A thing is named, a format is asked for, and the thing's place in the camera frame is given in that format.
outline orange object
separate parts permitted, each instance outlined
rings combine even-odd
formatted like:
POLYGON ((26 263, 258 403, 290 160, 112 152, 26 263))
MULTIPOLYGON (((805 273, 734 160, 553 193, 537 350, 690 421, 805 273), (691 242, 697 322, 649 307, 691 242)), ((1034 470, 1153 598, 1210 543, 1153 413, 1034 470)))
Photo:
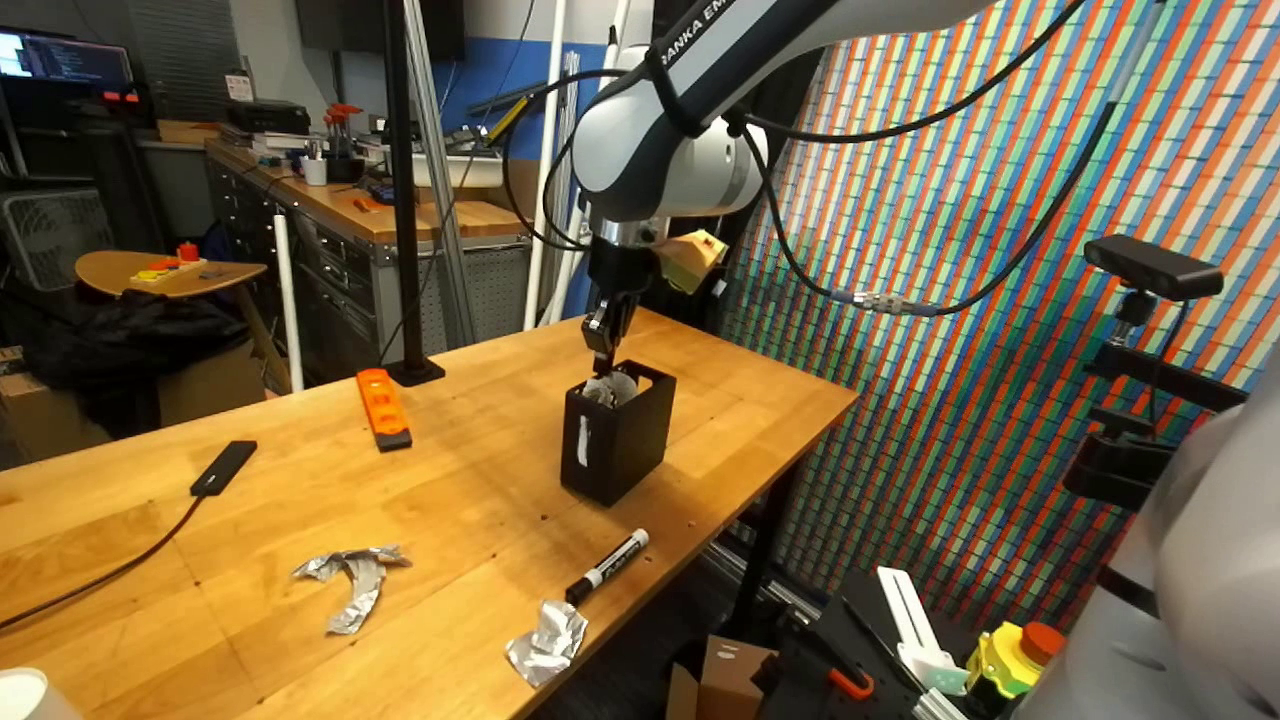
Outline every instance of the orange object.
POLYGON ((878 681, 870 671, 859 671, 855 681, 846 674, 842 666, 828 671, 828 681, 835 683, 842 695, 863 703, 878 695, 878 681))
POLYGON ((1055 631, 1054 622, 1024 622, 1024 639, 1019 649, 1036 661, 1036 664, 1048 664, 1064 650, 1064 631, 1055 631))
POLYGON ((365 111, 360 105, 330 105, 324 123, 330 128, 349 128, 349 119, 365 111))
POLYGON ((199 260, 199 242, 185 240, 185 242, 178 249, 178 260, 185 260, 185 263, 199 260))
POLYGON ((396 397, 396 380, 385 368, 358 370, 360 403, 380 450, 412 448, 412 431, 396 397))

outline black cord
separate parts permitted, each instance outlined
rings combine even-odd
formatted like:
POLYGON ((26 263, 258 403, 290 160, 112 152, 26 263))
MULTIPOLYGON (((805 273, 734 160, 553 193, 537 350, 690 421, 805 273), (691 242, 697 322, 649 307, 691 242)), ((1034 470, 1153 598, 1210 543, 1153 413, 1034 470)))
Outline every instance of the black cord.
POLYGON ((203 495, 196 495, 196 498, 189 504, 189 511, 185 511, 154 549, 135 551, 134 558, 109 567, 103 575, 95 575, 95 579, 88 579, 88 582, 80 582, 80 586, 62 593, 62 597, 52 597, 52 598, 46 598, 46 605, 38 605, 38 606, 26 606, 26 610, 18 610, 18 615, 3 615, 3 621, 0 621, 0 631, 14 631, 14 629, 20 629, 20 622, 29 622, 29 621, 38 621, 38 615, 46 615, 46 610, 56 610, 62 605, 71 605, 71 598, 80 598, 80 597, 88 597, 88 593, 100 593, 100 586, 117 582, 121 575, 135 572, 135 567, 142 567, 144 558, 154 558, 178 532, 189 528, 189 518, 196 517, 199 504, 203 504, 203 495))
MULTIPOLYGON (((522 61, 522 52, 524 52, 534 10, 537 10, 537 0, 524 2, 522 34, 515 34, 515 46, 512 46, 512 57, 507 57, 504 74, 495 78, 495 91, 504 91, 515 61, 522 61)), ((476 164, 476 155, 470 155, 470 164, 465 164, 465 172, 462 172, 462 178, 457 178, 462 189, 470 184, 472 164, 476 164)), ((451 216, 457 216, 457 193, 449 197, 449 206, 442 213, 442 224, 451 224, 451 216)), ((390 350, 393 350, 393 342, 396 342, 400 330, 403 330, 403 316, 396 321, 396 328, 390 330, 385 346, 377 350, 380 363, 390 363, 390 350)))
POLYGON ((557 213, 553 213, 553 184, 557 184, 557 176, 561 176, 561 164, 569 160, 569 152, 573 152, 573 141, 578 141, 578 128, 566 136, 566 145, 561 145, 561 152, 557 152, 557 160, 553 160, 553 168, 550 168, 550 178, 544 178, 544 218, 550 218, 550 228, 557 233, 557 235, 566 235, 573 249, 569 253, 588 253, 591 242, 580 242, 578 235, 569 235, 566 228, 561 228, 561 218, 557 218, 557 213))
POLYGON ((778 240, 785 249, 785 260, 788 267, 800 277, 805 289, 828 295, 828 299, 842 299, 842 302, 854 302, 854 307, 870 307, 870 310, 887 310, 887 316, 957 316, 957 310, 969 310, 973 302, 988 299, 1027 255, 1034 249, 1043 240, 1048 224, 1055 218, 1055 213, 1064 206, 1064 201, 1071 197, 1071 189, 1082 184, 1088 160, 1098 155, 1110 123, 1116 115, 1116 105, 1105 105, 1102 119, 1091 123, 1068 178, 1055 189, 1054 203, 1043 206, 1043 216, 1036 218, 1034 235, 1011 253, 1011 260, 994 277, 986 279, 973 295, 957 299, 957 302, 915 302, 915 299, 902 299, 902 295, 846 295, 846 293, 831 293, 831 289, 821 289, 792 255, 788 249, 788 233, 785 233, 785 218, 780 218, 780 206, 778 206, 778 189, 770 178, 770 164, 763 164, 763 152, 755 149, 752 133, 748 136, 748 149, 755 155, 755 168, 763 176, 763 201, 770 201, 770 216, 774 216, 774 228, 778 228, 778 240))
MULTIPOLYGON (((1176 330, 1182 330, 1185 321, 1189 321, 1189 307, 1193 307, 1193 299, 1185 299, 1185 302, 1176 307, 1176 321, 1173 321, 1173 328, 1169 328, 1169 336, 1163 336, 1163 342, 1160 342, 1160 368, 1163 368, 1163 359, 1169 359, 1169 350, 1173 350, 1176 330)), ((1160 387, 1155 387, 1160 368, 1155 368, 1153 387, 1149 387, 1149 431, 1153 431, 1153 437, 1155 437, 1155 424, 1160 424, 1160 387)))
POLYGON ((522 213, 515 189, 512 189, 512 145, 515 145, 522 119, 524 119, 550 91, 561 91, 561 87, 580 85, 580 78, 602 78, 602 74, 630 74, 630 71, 620 71, 620 68, 591 68, 591 71, 573 71, 573 74, 561 74, 557 85, 537 87, 534 95, 522 101, 522 111, 512 115, 507 141, 499 145, 499 149, 504 149, 504 152, 499 152, 499 155, 504 155, 504 193, 507 193, 507 203, 512 203, 512 213, 515 213, 522 228, 524 228, 534 240, 553 242, 553 249, 561 249, 561 253, 583 253, 583 242, 578 242, 578 240, 566 235, 566 233, 561 233, 561 235, 544 235, 544 233, 537 233, 534 218, 522 213))
POLYGON ((1085 0, 1068 2, 1024 52, 1017 52, 995 74, 988 74, 981 87, 973 87, 969 95, 962 95, 957 105, 940 106, 940 111, 930 111, 930 115, 915 115, 909 123, 893 123, 893 128, 878 128, 878 133, 854 133, 854 136, 825 136, 825 133, 805 133, 805 128, 788 128, 788 123, 778 123, 778 119, 763 119, 763 115, 748 115, 748 123, 762 123, 770 133, 780 133, 788 141, 810 141, 810 145, 878 145, 878 141, 887 141, 887 136, 909 136, 909 133, 921 133, 930 123, 940 123, 957 111, 966 111, 969 105, 975 105, 981 95, 988 95, 994 87, 1001 87, 1017 68, 1024 68, 1082 9, 1085 0))

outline workshop background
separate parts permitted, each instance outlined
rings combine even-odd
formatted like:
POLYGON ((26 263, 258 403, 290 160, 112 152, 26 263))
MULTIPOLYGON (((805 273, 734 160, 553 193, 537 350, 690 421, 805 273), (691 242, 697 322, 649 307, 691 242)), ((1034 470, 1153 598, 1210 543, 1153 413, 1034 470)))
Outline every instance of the workshop background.
MULTIPOLYGON (((1008 62, 1064 2, 1001 0, 938 34, 855 39, 825 57, 805 128, 870 133, 952 105, 1008 62)), ((1071 622, 1123 517, 1064 492, 1113 403, 1143 416, 1143 383, 1085 370, 1122 282, 1085 240, 1130 233, 1226 267, 1197 299, 1173 363, 1249 387, 1280 336, 1277 68, 1280 9, 1085 2, 1068 27, 975 106, 915 136, 788 145, 778 189, 800 263, 842 293, 950 302, 986 282, 1064 184, 1122 57, 1141 62, 1082 189, 1027 263, 950 321, 873 316, 821 299, 788 273, 755 213, 728 273, 720 330, 859 390, 810 459, 780 562, 835 593, 850 572, 902 562, 932 610, 994 622, 1071 622)), ((1143 350, 1176 307, 1160 299, 1143 350)), ((1197 409, 1169 403, 1160 437, 1197 409)))

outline table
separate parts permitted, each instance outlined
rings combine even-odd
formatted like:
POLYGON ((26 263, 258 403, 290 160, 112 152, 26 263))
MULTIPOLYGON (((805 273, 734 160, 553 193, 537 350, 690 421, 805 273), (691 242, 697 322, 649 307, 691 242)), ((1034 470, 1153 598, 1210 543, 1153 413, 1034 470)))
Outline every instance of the table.
POLYGON ((437 354, 403 387, 412 448, 374 448, 358 383, 0 470, 0 615, 135 554, 189 509, 237 437, 237 484, 121 582, 0 635, 88 716, 524 716, 504 642, 631 528, 653 549, 583 615, 591 656, 850 413, 854 390, 636 310, 626 354, 675 374, 663 463, 620 504, 561 486, 566 390, 588 374, 580 322, 437 354), (315 551, 403 543, 385 605, 324 635, 344 582, 298 582, 315 551))
POLYGON ((135 279, 144 267, 158 267, 161 260, 173 260, 173 255, 121 253, 121 249, 83 253, 83 255, 76 255, 76 279, 103 293, 103 295, 147 293, 147 295, 169 295, 169 299, 193 299, 193 295, 207 295, 207 293, 231 293, 237 307, 247 322, 247 336, 254 336, 258 350, 264 354, 272 390, 290 390, 292 380, 290 380, 285 354, 247 295, 247 279, 264 277, 269 263, 203 260, 203 263, 169 273, 158 282, 135 279))
MULTIPOLYGON (((377 242, 377 249, 396 249, 396 206, 377 203, 370 189, 358 184, 304 184, 290 168, 272 168, 247 155, 243 145, 213 141, 207 160, 262 193, 278 197, 290 206, 300 206, 324 224, 332 224, 340 235, 377 242)), ((434 193, 416 193, 416 235, 423 249, 434 249, 434 235, 442 228, 442 213, 434 193)), ((457 233, 462 240, 494 240, 494 235, 522 235, 522 218, 512 206, 499 206, 476 193, 457 193, 457 233)))

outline black container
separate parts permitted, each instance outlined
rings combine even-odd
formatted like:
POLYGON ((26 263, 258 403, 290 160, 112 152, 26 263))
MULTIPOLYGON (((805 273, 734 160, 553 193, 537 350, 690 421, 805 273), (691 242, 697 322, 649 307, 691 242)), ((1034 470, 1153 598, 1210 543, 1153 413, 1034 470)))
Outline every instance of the black container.
POLYGON ((583 383, 566 390, 561 484, 598 504, 630 495, 668 450, 675 380, 631 359, 620 370, 641 380, 620 409, 588 401, 583 383))

